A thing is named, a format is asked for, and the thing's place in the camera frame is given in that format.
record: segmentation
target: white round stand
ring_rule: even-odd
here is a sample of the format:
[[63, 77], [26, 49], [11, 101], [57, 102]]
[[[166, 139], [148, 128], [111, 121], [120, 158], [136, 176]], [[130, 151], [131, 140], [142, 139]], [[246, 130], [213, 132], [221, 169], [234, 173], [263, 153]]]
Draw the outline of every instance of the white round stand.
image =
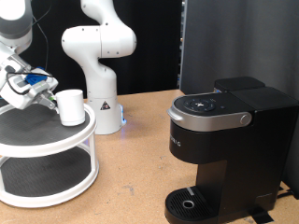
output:
[[[88, 119], [82, 127], [64, 127], [59, 115], [41, 106], [31, 105], [23, 113], [11, 108], [0, 109], [0, 134], [5, 132], [1, 131], [2, 128], [9, 126], [7, 118], [1, 120], [2, 116], [17, 112], [13, 116], [18, 117], [11, 122], [10, 129], [7, 128], [8, 132], [15, 132], [17, 137], [0, 135], [0, 155], [4, 156], [0, 159], [0, 201], [3, 203], [27, 208], [63, 203], [86, 190], [98, 175], [99, 164], [94, 144], [96, 119], [93, 110], [84, 105]], [[37, 110], [44, 112], [40, 113], [42, 118], [35, 115], [39, 113]], [[20, 118], [18, 113], [28, 115]], [[43, 117], [45, 113], [49, 113], [46, 120]], [[29, 129], [28, 132], [24, 131], [27, 124], [40, 136], [30, 135], [34, 132]], [[22, 141], [26, 143], [25, 146], [21, 146]]]

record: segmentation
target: cable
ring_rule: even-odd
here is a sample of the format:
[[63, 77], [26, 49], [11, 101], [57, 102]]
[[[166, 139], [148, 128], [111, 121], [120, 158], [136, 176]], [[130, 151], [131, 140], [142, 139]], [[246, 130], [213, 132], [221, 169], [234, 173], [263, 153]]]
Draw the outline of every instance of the cable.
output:
[[32, 26], [34, 26], [39, 21], [41, 21], [50, 12], [51, 8], [52, 8], [52, 0], [50, 1], [50, 7], [49, 7], [48, 11], [43, 16], [41, 16], [41, 18], [39, 18], [38, 20], [35, 19], [36, 21], [32, 24]]
[[47, 70], [47, 67], [48, 67], [48, 59], [49, 59], [49, 41], [47, 39], [47, 36], [45, 35], [45, 33], [43, 32], [43, 30], [41, 29], [40, 25], [37, 24], [40, 32], [43, 34], [43, 36], [45, 36], [45, 39], [46, 39], [46, 46], [47, 46], [47, 53], [46, 53], [46, 65], [45, 65], [45, 70]]
[[43, 36], [45, 36], [45, 39], [46, 39], [46, 44], [47, 44], [47, 53], [46, 53], [46, 65], [45, 65], [45, 70], [47, 70], [47, 68], [48, 68], [48, 61], [49, 61], [49, 41], [48, 41], [48, 39], [47, 39], [47, 36], [45, 35], [45, 33], [43, 32], [43, 30], [41, 29], [41, 27], [40, 27], [40, 25], [39, 25], [39, 21], [41, 21], [49, 12], [50, 12], [50, 10], [51, 10], [51, 8], [52, 8], [52, 0], [50, 1], [50, 7], [49, 7], [49, 9], [48, 9], [48, 11], [42, 16], [42, 17], [40, 17], [38, 20], [36, 19], [36, 17], [35, 16], [33, 16], [33, 18], [34, 18], [34, 20], [35, 20], [35, 22], [32, 24], [32, 27], [35, 25], [35, 24], [37, 24], [37, 26], [38, 26], [38, 28], [39, 28], [39, 30], [40, 30], [40, 32], [43, 34]]
[[32, 74], [32, 75], [38, 75], [38, 76], [42, 76], [42, 77], [53, 77], [53, 75], [52, 75], [51, 73], [49, 73], [49, 74], [47, 75], [47, 74], [42, 74], [42, 73], [12, 73], [12, 72], [10, 72], [10, 73], [7, 73], [7, 83], [8, 83], [8, 86], [9, 86], [14, 92], [16, 92], [16, 93], [19, 94], [19, 95], [25, 95], [25, 94], [27, 94], [27, 93], [29, 92], [29, 90], [27, 90], [27, 91], [23, 91], [23, 92], [16, 91], [16, 90], [11, 86], [11, 84], [10, 84], [10, 82], [9, 82], [9, 79], [10, 79], [11, 77], [16, 76], [16, 75], [30, 75], [30, 74]]

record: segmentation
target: black shelf surface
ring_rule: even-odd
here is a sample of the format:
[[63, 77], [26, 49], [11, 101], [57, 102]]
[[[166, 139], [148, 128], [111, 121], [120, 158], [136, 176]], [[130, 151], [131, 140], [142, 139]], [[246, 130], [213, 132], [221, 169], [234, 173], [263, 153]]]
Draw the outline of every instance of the black shelf surface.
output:
[[36, 158], [10, 158], [1, 167], [5, 191], [42, 197], [71, 189], [91, 172], [91, 157], [79, 147]]

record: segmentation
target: silver trim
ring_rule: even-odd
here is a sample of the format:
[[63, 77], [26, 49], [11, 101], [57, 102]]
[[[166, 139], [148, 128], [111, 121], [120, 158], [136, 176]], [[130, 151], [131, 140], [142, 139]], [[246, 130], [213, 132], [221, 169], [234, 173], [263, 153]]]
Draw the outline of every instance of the silver trim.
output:
[[[252, 120], [252, 115], [249, 112], [240, 112], [210, 117], [187, 114], [175, 107], [175, 101], [181, 97], [185, 96], [177, 97], [172, 102], [172, 106], [167, 110], [167, 113], [170, 116], [171, 120], [174, 121], [174, 123], [176, 123], [179, 127], [187, 130], [195, 132], [215, 132], [219, 130], [245, 127], [248, 126]], [[244, 118], [244, 116], [246, 118], [249, 118], [249, 121], [242, 124], [242, 119]]]
[[194, 193], [191, 188], [187, 188], [187, 191], [190, 193], [191, 196], [194, 196]]
[[[188, 207], [188, 206], [185, 205], [185, 203], [190, 203], [192, 206], [191, 206], [191, 207]], [[195, 207], [195, 204], [194, 204], [193, 201], [189, 201], [189, 200], [188, 200], [188, 201], [184, 201], [184, 202], [183, 202], [183, 207], [186, 208], [186, 209], [192, 209], [192, 208]]]

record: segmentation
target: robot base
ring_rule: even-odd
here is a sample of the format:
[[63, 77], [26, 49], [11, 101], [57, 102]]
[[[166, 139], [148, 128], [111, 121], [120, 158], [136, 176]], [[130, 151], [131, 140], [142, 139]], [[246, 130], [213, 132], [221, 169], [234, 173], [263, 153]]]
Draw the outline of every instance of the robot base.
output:
[[121, 105], [117, 96], [103, 99], [89, 97], [88, 105], [93, 109], [97, 120], [95, 134], [115, 133], [122, 127]]

